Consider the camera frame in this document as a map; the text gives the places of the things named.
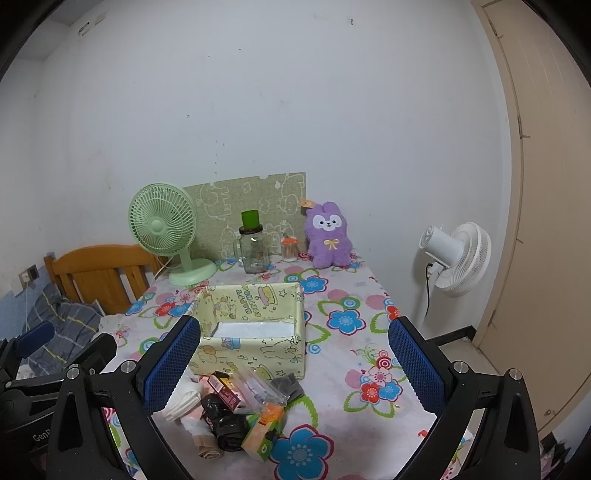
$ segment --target fan pole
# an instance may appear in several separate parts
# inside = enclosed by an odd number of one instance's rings
[[[188,272],[193,269],[193,260],[191,260],[191,255],[189,254],[189,248],[183,248],[179,253],[181,256],[181,265],[183,266],[183,270]]]
[[[429,290],[429,294],[427,295],[424,292],[423,296],[421,297],[421,304],[418,307],[417,318],[414,322],[414,325],[417,328],[417,330],[421,329],[421,327],[423,326],[423,322],[427,317],[427,309],[429,308],[429,298],[431,298],[431,301],[433,301],[435,283],[437,282],[437,279],[439,278],[439,275],[441,275],[441,272],[443,270],[445,270],[445,267],[438,262],[433,262],[433,265],[429,267],[429,269],[427,270],[427,275],[429,277],[429,280],[427,282],[427,288]]]

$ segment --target glass mug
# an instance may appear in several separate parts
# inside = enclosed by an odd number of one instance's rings
[[[234,257],[242,263],[246,273],[264,273],[269,270],[266,234],[259,228],[240,227],[240,238],[234,240]]]

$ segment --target cardboard box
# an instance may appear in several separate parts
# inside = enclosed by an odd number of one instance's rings
[[[253,368],[270,380],[293,373],[304,378],[306,326],[304,294],[298,282],[217,285],[202,289],[187,314],[201,327],[201,340],[189,368],[196,375],[213,371],[234,373],[239,366]],[[285,322],[288,336],[269,338],[218,338],[223,322]]]

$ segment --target electrical outlet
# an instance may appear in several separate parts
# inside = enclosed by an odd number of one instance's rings
[[[37,270],[36,265],[31,265],[29,268],[27,268],[27,271],[29,272],[29,279],[31,282],[39,278],[39,270]]]
[[[21,281],[21,287],[24,290],[39,278],[39,272],[36,265],[32,265],[25,271],[18,274],[18,279]]]

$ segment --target white tissue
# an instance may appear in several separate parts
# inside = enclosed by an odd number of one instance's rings
[[[174,421],[182,417],[201,402],[203,387],[201,384],[193,382],[191,375],[187,368],[174,388],[173,394],[170,395],[166,406],[160,410],[161,416],[166,421]]]
[[[207,426],[205,420],[198,420],[194,417],[183,417],[181,418],[181,423],[185,430],[187,430],[193,437],[204,435],[204,436],[213,436],[212,431]]]

